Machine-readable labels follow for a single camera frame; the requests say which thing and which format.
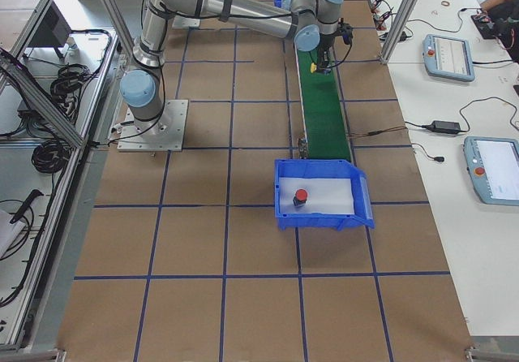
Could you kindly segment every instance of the robotic arm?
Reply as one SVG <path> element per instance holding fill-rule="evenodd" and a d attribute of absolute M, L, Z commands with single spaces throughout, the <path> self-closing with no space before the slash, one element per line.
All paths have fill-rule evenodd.
<path fill-rule="evenodd" d="M 121 94 L 134 115 L 137 133 L 157 138 L 168 131 L 172 122 L 157 91 L 165 63 L 165 39 L 175 16 L 218 18 L 293 39 L 298 50 L 317 49 L 313 72 L 330 72 L 329 49 L 335 37 L 342 36 L 346 44 L 352 39 L 352 28 L 339 19 L 343 0 L 282 2 L 283 8 L 254 0 L 149 0 L 142 35 L 133 48 L 134 64 L 139 70 L 129 71 L 121 81 Z"/>

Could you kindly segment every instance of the red object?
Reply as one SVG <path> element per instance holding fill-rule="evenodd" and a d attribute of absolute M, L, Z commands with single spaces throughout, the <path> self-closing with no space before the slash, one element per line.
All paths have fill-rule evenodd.
<path fill-rule="evenodd" d="M 298 189 L 295 192 L 295 198 L 297 198 L 298 201 L 305 202 L 308 199 L 308 192 L 305 189 Z"/>

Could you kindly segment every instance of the white table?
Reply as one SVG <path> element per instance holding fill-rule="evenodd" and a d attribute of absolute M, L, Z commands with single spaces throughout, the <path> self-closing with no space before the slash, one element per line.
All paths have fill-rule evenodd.
<path fill-rule="evenodd" d="M 395 10 L 400 0 L 387 0 Z M 449 6 L 442 6 L 449 1 Z M 457 11 L 477 7 L 476 0 L 418 0 L 411 19 L 425 19 L 439 28 L 456 30 Z M 508 58 L 496 41 L 484 41 L 470 20 L 474 11 L 461 13 L 459 33 L 439 32 L 412 22 L 414 38 L 399 43 L 388 68 L 405 120 L 425 124 L 432 120 L 457 121 L 465 129 L 458 110 L 474 99 L 497 96 L 519 106 L 513 85 L 519 83 L 516 63 L 476 67 L 471 83 L 430 77 L 423 66 L 422 41 L 428 34 L 469 41 L 474 61 Z M 464 110 L 472 127 L 470 136 L 510 137 L 519 132 L 508 123 L 513 108 L 496 99 L 475 102 Z M 466 171 L 463 140 L 410 129 L 410 139 L 430 155 L 444 156 L 431 162 L 420 149 L 416 158 L 427 190 L 457 294 L 472 336 L 519 335 L 519 208 L 483 204 Z"/>

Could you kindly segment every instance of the metal base plate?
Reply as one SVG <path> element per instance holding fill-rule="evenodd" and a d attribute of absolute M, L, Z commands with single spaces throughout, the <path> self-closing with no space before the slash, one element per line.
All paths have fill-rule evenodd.
<path fill-rule="evenodd" d="M 124 127 L 121 137 L 134 136 L 131 139 L 120 140 L 118 150 L 122 152 L 136 151 L 182 151 L 184 141 L 184 130 L 186 127 L 188 100 L 166 100 L 165 112 L 173 118 L 173 122 L 168 125 L 168 129 L 156 136 L 138 135 L 135 126 Z M 133 120 L 133 114 L 127 111 L 125 121 Z"/>
<path fill-rule="evenodd" d="M 199 28 L 199 19 L 186 19 L 185 17 L 177 16 L 173 19 L 171 28 L 173 29 L 184 29 L 184 28 Z"/>

